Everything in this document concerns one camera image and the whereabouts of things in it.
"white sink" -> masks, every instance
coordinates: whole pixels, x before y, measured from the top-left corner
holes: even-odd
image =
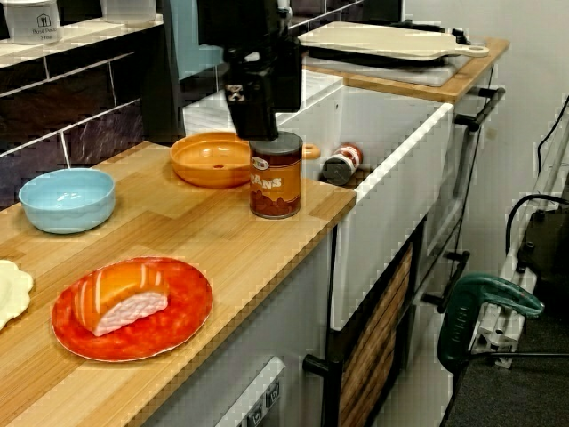
[[[321,149],[320,161],[304,163],[305,176],[317,179],[342,142],[359,145],[371,171],[338,227],[331,327],[341,330],[437,200],[453,105],[341,86],[337,78],[324,76],[301,111],[277,121]],[[220,94],[184,113],[188,134],[233,129]]]

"light blue bowl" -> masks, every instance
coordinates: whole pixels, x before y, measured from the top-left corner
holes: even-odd
[[[63,169],[38,176],[20,190],[29,221],[55,234],[97,227],[115,207],[115,182],[95,169]]]

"butcher block counter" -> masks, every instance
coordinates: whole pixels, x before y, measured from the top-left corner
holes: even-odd
[[[304,68],[309,71],[344,77],[343,84],[346,86],[454,104],[458,102],[464,94],[477,83],[480,77],[509,49],[509,41],[507,40],[485,37],[485,41],[486,46],[490,49],[488,56],[484,58],[473,58],[440,87],[415,85],[413,83],[403,83],[378,77],[360,76],[313,66],[305,66]]]
[[[355,203],[356,193],[303,180],[301,211],[254,216],[249,187],[199,189],[178,179],[169,149],[149,142],[97,166],[116,181],[116,208],[86,233],[35,229],[20,205],[0,212],[0,259],[35,280],[26,312],[0,331],[0,426],[139,426],[273,291]],[[55,340],[58,294],[91,270],[136,256],[199,268],[212,312],[185,344],[151,359],[90,361]]]

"white grout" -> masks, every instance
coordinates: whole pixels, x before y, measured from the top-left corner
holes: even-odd
[[[15,147],[15,148],[13,148],[13,149],[7,150],[7,151],[5,151],[4,153],[1,153],[1,154],[0,154],[0,157],[8,156],[9,154],[15,153],[16,151],[19,151],[20,149],[24,149],[24,148],[26,148],[26,147],[29,147],[30,145],[34,145],[35,143],[40,142],[40,141],[43,141],[43,140],[46,140],[47,138],[51,138],[52,136],[57,135],[58,133],[63,133],[63,132],[65,132],[65,131],[69,130],[69,129],[73,129],[73,128],[76,127],[76,126],[83,125],[83,124],[85,124],[85,123],[87,123],[87,122],[90,122],[90,121],[93,120],[94,118],[102,117],[102,116],[104,116],[104,115],[106,115],[106,114],[108,114],[108,113],[111,113],[111,112],[113,112],[113,111],[116,111],[116,110],[118,110],[118,109],[121,109],[122,107],[126,107],[126,106],[128,106],[128,105],[131,105],[131,104],[133,104],[133,103],[135,103],[135,102],[138,102],[138,101],[140,101],[140,98],[138,98],[138,99],[136,99],[136,100],[134,100],[134,101],[126,102],[125,104],[116,106],[116,107],[114,107],[114,108],[112,108],[112,109],[108,109],[107,111],[103,111],[102,113],[96,114],[95,116],[91,116],[91,117],[89,117],[89,118],[85,118],[85,119],[83,119],[83,120],[81,120],[81,121],[79,121],[79,122],[76,122],[76,123],[72,124],[72,125],[63,127],[63,128],[61,128],[61,129],[59,129],[58,131],[55,131],[55,132],[52,132],[52,133],[48,133],[48,134],[42,136],[41,138],[37,138],[37,139],[32,140],[32,141],[30,141],[30,142],[26,142],[26,143],[24,143],[24,144],[21,144],[21,145],[19,145],[18,147]]]
[[[65,161],[68,163],[68,169],[71,169],[71,162],[69,162],[68,155],[68,144],[65,141],[65,135],[63,132],[60,133],[61,145],[63,146],[63,156],[65,156]]]
[[[315,16],[314,18],[310,18],[309,20],[304,20],[303,22],[299,22],[298,24],[291,25],[291,26],[289,27],[289,29],[298,27],[299,25],[304,25],[304,24],[309,25],[310,22],[312,22],[313,20],[319,20],[319,19],[323,18],[323,17],[326,16],[326,15],[334,15],[336,12],[340,12],[340,17],[341,17],[341,11],[343,11],[344,9],[348,9],[350,6],[353,6],[354,4],[360,4],[360,3],[363,3],[363,2],[364,2],[364,0],[357,0],[357,1],[354,2],[354,3],[346,4],[345,6],[339,7],[338,9],[334,9],[334,10],[331,11],[331,12],[323,13],[323,14],[321,14],[321,15]]]
[[[116,107],[115,79],[113,78],[113,69],[110,66],[110,61],[108,62],[108,75],[110,76],[110,89],[113,91],[113,101]]]
[[[109,59],[109,60],[102,60],[102,61],[100,61],[100,62],[96,62],[96,63],[94,63],[94,64],[88,65],[88,66],[86,66],[86,67],[82,67],[82,68],[80,68],[80,69],[74,69],[73,71],[69,71],[69,72],[67,72],[67,73],[61,74],[61,75],[56,76],[56,77],[48,77],[48,78],[46,78],[45,80],[42,80],[41,82],[35,82],[35,83],[29,84],[29,85],[25,85],[25,86],[19,87],[18,89],[13,89],[13,90],[8,91],[8,92],[0,93],[0,98],[3,98],[4,96],[13,95],[13,94],[15,94],[15,93],[24,91],[24,90],[26,90],[26,89],[31,89],[32,87],[36,87],[36,86],[39,86],[39,85],[44,85],[44,84],[50,83],[50,82],[55,82],[55,81],[57,81],[57,80],[62,79],[63,77],[73,76],[74,74],[77,74],[77,73],[80,73],[80,72],[82,72],[82,71],[85,71],[86,69],[95,68],[95,67],[98,67],[99,65],[104,65],[104,64],[110,63],[110,62],[113,61],[113,60],[120,60],[120,59],[122,59],[122,58],[124,58],[124,57],[126,57],[126,56],[129,56],[129,55],[132,55],[132,54],[134,54],[134,52],[125,53],[124,55],[118,55],[118,56],[116,56],[115,58],[111,58],[111,59]]]

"toy food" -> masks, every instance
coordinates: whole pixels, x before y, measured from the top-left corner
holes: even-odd
[[[160,270],[133,263],[95,271],[79,285],[77,321],[102,336],[168,306],[170,288]]]

